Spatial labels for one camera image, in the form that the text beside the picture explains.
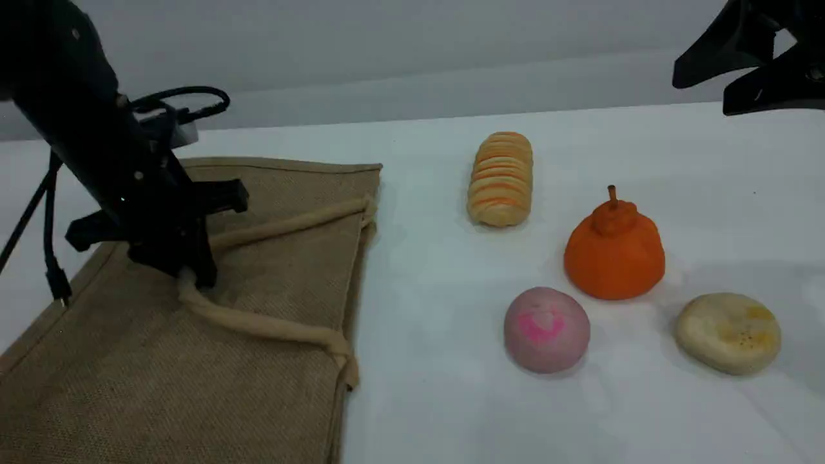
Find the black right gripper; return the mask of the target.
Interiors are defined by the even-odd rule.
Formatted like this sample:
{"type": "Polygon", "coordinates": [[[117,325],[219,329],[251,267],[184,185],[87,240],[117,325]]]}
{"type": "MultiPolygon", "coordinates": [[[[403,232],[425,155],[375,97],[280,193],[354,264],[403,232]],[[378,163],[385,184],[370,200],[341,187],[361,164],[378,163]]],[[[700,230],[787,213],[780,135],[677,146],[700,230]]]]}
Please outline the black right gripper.
{"type": "Polygon", "coordinates": [[[690,88],[722,74],[755,68],[725,88],[727,117],[823,110],[823,49],[812,45],[824,45],[823,1],[728,1],[675,60],[672,85],[690,88]],[[787,30],[798,43],[773,59],[778,30],[787,30]]]}

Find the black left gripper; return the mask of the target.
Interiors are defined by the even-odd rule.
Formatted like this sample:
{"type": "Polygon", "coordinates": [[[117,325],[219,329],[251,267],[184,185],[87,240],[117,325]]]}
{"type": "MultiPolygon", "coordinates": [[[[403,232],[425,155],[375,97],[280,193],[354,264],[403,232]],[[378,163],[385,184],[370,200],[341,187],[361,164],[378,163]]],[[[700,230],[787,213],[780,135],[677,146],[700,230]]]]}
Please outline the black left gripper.
{"type": "Polygon", "coordinates": [[[217,267],[205,217],[245,212],[248,202],[249,193],[240,179],[193,181],[178,158],[168,155],[161,160],[159,179],[136,179],[135,190],[117,194],[109,208],[74,220],[65,238],[78,251],[101,242],[129,242],[133,262],[171,277],[178,277],[184,265],[188,240],[188,267],[195,274],[195,285],[212,288],[217,267]]]}

